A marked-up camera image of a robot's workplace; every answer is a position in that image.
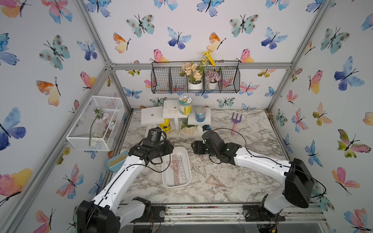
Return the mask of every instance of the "marble tabletop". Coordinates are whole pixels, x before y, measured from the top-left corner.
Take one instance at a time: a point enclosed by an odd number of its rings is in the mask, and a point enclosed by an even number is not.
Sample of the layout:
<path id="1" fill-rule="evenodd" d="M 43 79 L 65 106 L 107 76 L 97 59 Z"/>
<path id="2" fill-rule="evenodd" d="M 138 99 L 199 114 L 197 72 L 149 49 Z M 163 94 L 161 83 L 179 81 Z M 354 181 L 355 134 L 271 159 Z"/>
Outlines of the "marble tabletop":
<path id="1" fill-rule="evenodd" d="M 237 124 L 237 131 L 247 141 L 247 147 L 254 152 L 285 160 L 279 141 L 263 110 L 211 110 L 211 128 L 232 128 L 232 113 L 242 114 Z M 145 137 L 146 126 L 141 125 L 141 111 L 135 110 L 123 142 L 121 152 L 129 150 Z M 243 138 L 230 130 L 217 130 L 220 137 L 227 142 L 244 145 Z M 175 146 L 185 147 L 188 151 L 192 172 L 191 182 L 182 188 L 166 188 L 162 175 L 150 169 L 141 173 L 130 186 L 123 198 L 128 203 L 134 197 L 145 198 L 152 203 L 212 203 L 212 202 L 260 202 L 264 195 L 276 191 L 280 184 L 273 178 L 249 168 L 231 164 L 214 164 L 207 155 L 196 155 L 190 144 L 201 138 L 180 136 L 168 138 Z M 161 171 L 160 165 L 151 165 Z"/>

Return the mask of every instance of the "white tray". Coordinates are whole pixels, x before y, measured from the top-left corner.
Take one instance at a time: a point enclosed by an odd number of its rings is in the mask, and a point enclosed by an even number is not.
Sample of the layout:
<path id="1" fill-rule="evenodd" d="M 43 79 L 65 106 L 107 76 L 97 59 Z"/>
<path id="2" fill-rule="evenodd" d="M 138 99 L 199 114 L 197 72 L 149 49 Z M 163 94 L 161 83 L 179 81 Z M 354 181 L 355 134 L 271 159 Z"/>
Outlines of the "white tray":
<path id="1" fill-rule="evenodd" d="M 181 161 L 179 161 L 179 184 L 175 185 L 175 175 L 174 170 L 172 168 L 173 164 L 173 155 L 176 155 Z M 170 163 L 170 156 L 166 155 L 162 157 L 163 163 L 162 163 L 162 171 L 168 166 Z M 190 163 L 189 163 L 189 157 L 188 152 L 184 147 L 175 147 L 171 154 L 171 164 L 170 167 L 162 172 L 162 182 L 166 188 L 179 188 L 183 187 L 189 184 L 189 182 L 192 180 L 192 172 L 190 170 Z"/>

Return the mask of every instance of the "orange butterfly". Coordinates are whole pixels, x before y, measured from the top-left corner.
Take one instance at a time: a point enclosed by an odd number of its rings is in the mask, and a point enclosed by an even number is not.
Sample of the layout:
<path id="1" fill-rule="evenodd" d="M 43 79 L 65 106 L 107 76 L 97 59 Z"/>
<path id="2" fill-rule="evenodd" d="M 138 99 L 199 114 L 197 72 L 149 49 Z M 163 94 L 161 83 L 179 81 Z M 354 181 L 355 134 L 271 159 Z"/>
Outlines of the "orange butterfly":
<path id="1" fill-rule="evenodd" d="M 57 77 L 54 78 L 54 84 L 51 84 L 50 82 L 44 82 L 44 81 L 36 81 L 36 86 L 38 87 L 39 91 L 41 93 L 44 93 L 45 95 L 49 95 L 48 97 L 48 103 L 50 105 L 58 106 L 60 103 L 60 96 L 61 93 L 58 90 L 57 85 Z"/>

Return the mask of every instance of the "garden fork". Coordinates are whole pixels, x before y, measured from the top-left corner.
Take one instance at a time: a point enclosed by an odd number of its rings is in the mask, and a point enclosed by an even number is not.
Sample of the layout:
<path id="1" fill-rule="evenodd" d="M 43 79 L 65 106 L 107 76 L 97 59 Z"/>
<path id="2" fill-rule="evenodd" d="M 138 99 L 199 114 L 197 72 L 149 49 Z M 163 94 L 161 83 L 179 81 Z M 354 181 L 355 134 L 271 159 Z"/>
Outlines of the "garden fork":
<path id="1" fill-rule="evenodd" d="M 238 118 L 238 113 L 236 115 L 236 118 L 234 118 L 234 113 L 232 115 L 232 121 L 234 122 L 234 125 L 233 125 L 233 130 L 237 131 L 237 123 L 240 123 L 241 122 L 241 119 L 242 119 L 242 114 L 241 116 L 239 117 L 239 120 L 237 120 Z"/>

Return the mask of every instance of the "black cable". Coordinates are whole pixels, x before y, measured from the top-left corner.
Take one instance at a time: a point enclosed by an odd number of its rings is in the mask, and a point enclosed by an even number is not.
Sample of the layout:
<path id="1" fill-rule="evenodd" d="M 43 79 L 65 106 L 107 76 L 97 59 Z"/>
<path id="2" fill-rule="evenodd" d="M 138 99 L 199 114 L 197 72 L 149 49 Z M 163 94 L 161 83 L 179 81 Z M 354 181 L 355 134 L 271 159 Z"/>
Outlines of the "black cable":
<path id="1" fill-rule="evenodd" d="M 306 176 L 310 177 L 311 179 L 317 181 L 319 184 L 321 184 L 321 185 L 324 187 L 324 192 L 323 192 L 322 194 L 319 194 L 319 195 L 316 195 L 316 196 L 312 196 L 312 197 L 310 197 L 310 198 L 315 198 L 315 197 L 323 196 L 324 194 L 326 194 L 326 187 L 325 187 L 325 185 L 323 185 L 320 181 L 316 180 L 316 179 L 313 178 L 312 176 L 306 174 L 305 172 L 303 172 L 303 171 L 301 171 L 301 170 L 298 170 L 298 169 L 295 169 L 295 168 L 293 168 L 293 167 L 289 167 L 289 166 L 286 166 L 286 165 L 282 165 L 282 164 L 276 162 L 275 160 L 273 160 L 273 159 L 271 159 L 271 158 L 269 158 L 269 157 L 253 155 L 252 153 L 250 153 L 249 149 L 247 149 L 247 147 L 246 147 L 247 142 L 246 142 L 245 137 L 242 136 L 242 134 L 240 134 L 239 132 L 237 132 L 237 131 L 235 131 L 235 130 L 233 130 L 233 129 L 229 129 L 229 130 L 234 131 L 234 132 L 238 133 L 239 135 L 241 135 L 241 137 L 245 140 L 245 148 L 246 148 L 247 152 L 249 152 L 249 154 L 250 154 L 251 156 L 256 157 L 256 158 L 266 158 L 266 159 L 269 159 L 269 160 L 275 162 L 276 164 L 278 164 L 278 165 L 280 165 L 280 166 L 282 166 L 282 167 L 288 167 L 288 168 L 291 168 L 291 169 L 293 169 L 293 170 L 295 170 L 295 171 L 301 172 L 301 173 L 305 174 Z"/>

